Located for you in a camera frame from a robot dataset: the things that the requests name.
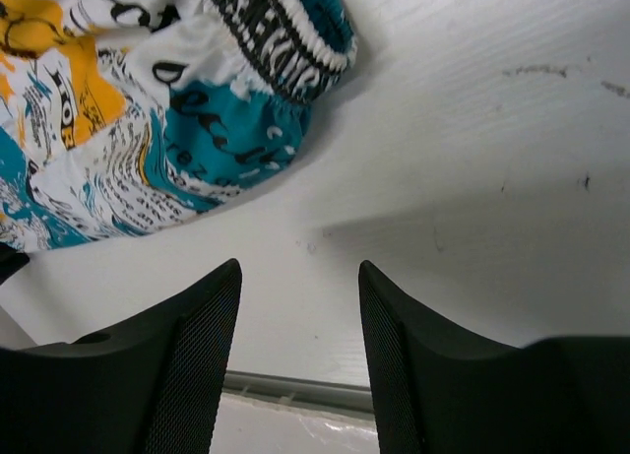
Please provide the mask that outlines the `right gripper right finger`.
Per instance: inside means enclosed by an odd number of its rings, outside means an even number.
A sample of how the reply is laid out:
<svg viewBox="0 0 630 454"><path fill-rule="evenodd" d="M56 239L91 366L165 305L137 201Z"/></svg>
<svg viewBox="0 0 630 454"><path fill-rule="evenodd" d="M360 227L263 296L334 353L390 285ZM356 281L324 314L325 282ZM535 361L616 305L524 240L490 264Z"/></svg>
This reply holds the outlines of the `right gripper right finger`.
<svg viewBox="0 0 630 454"><path fill-rule="evenodd" d="M625 453L629 341L543 339L522 348L463 328L370 262L359 305L384 453Z"/></svg>

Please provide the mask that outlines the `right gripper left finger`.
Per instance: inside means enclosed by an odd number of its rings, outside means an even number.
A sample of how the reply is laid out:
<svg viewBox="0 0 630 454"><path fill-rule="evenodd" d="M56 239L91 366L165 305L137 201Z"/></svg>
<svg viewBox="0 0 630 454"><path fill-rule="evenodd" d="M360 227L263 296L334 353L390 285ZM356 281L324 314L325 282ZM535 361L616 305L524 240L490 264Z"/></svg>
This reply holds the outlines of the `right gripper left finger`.
<svg viewBox="0 0 630 454"><path fill-rule="evenodd" d="M1 353L5 453L207 453L242 272L188 289L74 343Z"/></svg>

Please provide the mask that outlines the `white patterned printed shorts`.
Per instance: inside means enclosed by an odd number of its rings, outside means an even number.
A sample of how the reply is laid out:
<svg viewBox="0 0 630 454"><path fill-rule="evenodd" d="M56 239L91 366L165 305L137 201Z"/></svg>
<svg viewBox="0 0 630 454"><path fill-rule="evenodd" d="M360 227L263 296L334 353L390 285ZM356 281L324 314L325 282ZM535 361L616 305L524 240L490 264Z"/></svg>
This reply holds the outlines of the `white patterned printed shorts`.
<svg viewBox="0 0 630 454"><path fill-rule="evenodd" d="M1 242L182 225L293 162L355 61L342 0L1 0Z"/></svg>

